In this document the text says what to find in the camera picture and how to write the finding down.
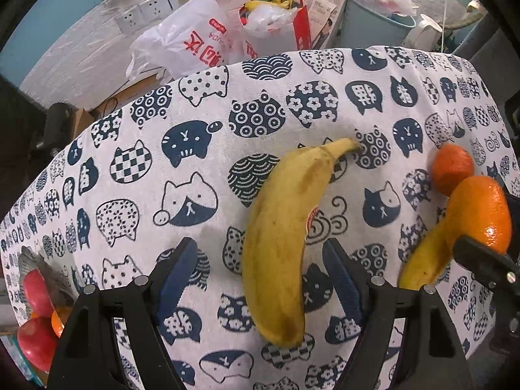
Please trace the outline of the yellow banana with sticker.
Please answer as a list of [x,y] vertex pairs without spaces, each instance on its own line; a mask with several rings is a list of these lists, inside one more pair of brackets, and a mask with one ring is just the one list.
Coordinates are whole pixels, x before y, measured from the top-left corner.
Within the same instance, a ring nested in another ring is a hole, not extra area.
[[241,256],[244,296],[258,332],[280,348],[303,340],[301,268],[311,216],[337,160],[356,150],[359,143],[344,137],[286,153],[251,205]]

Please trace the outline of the white wall socket strip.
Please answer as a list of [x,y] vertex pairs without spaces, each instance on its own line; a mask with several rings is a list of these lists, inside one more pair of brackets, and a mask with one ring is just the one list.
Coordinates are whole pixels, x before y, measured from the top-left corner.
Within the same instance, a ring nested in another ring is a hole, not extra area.
[[122,34],[131,35],[153,21],[163,20],[189,0],[145,0],[115,17]]

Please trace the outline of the cardboard box on floor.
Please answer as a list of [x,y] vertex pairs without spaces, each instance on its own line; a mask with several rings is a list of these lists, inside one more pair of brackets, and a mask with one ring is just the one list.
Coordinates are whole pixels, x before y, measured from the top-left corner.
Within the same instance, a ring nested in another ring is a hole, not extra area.
[[117,108],[132,102],[134,99],[144,95],[145,93],[157,88],[160,85],[153,77],[143,79],[132,86],[122,90],[108,99],[105,99],[96,108],[87,111],[84,108],[78,109],[73,115],[71,126],[71,140],[77,138],[88,126],[96,120],[111,114]]

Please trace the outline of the white kettle on floor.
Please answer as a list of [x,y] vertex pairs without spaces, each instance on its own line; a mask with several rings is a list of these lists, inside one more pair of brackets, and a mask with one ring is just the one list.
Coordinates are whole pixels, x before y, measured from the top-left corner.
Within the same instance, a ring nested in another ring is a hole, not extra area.
[[403,45],[412,49],[432,51],[441,35],[441,26],[426,14],[421,14],[416,26],[405,37]]

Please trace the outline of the white plastic shopping bag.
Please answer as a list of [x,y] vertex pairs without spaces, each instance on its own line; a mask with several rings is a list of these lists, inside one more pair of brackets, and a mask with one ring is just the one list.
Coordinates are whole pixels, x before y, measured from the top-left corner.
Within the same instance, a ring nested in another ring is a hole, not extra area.
[[125,76],[134,80],[148,69],[181,78],[212,67],[243,61],[240,28],[217,0],[189,0],[130,45]]

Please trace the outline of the orange tangerine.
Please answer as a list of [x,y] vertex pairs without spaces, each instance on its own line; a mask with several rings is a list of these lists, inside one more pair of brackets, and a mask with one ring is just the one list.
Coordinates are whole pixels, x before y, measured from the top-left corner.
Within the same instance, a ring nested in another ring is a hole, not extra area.
[[63,334],[64,327],[67,323],[69,315],[71,314],[71,306],[59,306],[51,315],[51,327],[58,338]]

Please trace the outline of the light blue trash bin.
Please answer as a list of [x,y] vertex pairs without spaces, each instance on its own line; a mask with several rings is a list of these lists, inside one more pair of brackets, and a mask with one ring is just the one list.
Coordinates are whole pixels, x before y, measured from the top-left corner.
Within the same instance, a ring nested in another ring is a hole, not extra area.
[[340,47],[399,46],[416,26],[411,0],[346,0]]

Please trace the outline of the grey leaf-shaped fruit bowl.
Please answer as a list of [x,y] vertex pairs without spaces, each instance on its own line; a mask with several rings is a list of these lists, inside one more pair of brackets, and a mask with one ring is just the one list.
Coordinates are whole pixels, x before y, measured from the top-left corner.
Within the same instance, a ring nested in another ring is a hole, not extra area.
[[22,246],[18,255],[19,285],[24,302],[38,317],[50,318],[57,308],[72,307],[72,289],[43,257]]

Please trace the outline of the small orange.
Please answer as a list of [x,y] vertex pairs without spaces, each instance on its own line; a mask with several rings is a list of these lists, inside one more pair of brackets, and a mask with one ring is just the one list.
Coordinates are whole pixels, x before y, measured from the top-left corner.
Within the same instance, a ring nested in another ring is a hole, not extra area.
[[473,176],[472,156],[457,144],[444,143],[437,151],[430,167],[435,188],[445,196],[450,196],[460,182]]

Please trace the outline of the red apple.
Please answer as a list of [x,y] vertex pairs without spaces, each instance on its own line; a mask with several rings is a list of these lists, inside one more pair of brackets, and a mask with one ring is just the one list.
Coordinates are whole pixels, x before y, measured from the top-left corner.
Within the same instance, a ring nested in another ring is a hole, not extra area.
[[49,373],[58,346],[58,337],[50,318],[29,319],[17,331],[17,338],[26,359],[38,369]]
[[39,317],[50,318],[54,306],[41,272],[37,268],[32,269],[26,274],[22,284],[26,299],[32,310]]

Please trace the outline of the red white paper bag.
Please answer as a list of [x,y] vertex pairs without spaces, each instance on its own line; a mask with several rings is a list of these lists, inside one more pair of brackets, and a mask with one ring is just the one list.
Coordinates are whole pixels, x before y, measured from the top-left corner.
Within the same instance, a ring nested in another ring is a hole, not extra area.
[[248,58],[311,49],[305,0],[249,0],[238,16]]

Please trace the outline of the black cylindrical speaker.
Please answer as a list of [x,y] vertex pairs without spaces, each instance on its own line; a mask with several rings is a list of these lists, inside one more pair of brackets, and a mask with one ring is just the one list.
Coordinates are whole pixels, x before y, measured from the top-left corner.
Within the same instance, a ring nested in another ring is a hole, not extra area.
[[57,102],[47,110],[45,126],[35,149],[52,157],[71,141],[76,108],[65,102]]

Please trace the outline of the cat pattern tablecloth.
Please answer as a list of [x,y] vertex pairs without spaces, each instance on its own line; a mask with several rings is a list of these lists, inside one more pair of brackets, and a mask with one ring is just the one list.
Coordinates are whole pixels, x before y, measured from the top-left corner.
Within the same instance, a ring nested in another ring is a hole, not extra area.
[[452,55],[310,50],[165,84],[82,132],[5,216],[15,318],[31,315],[22,247],[78,292],[122,287],[190,237],[197,267],[160,322],[187,385],[329,389],[359,327],[340,309],[323,242],[395,282],[443,216],[429,169],[450,143],[518,192],[500,111]]

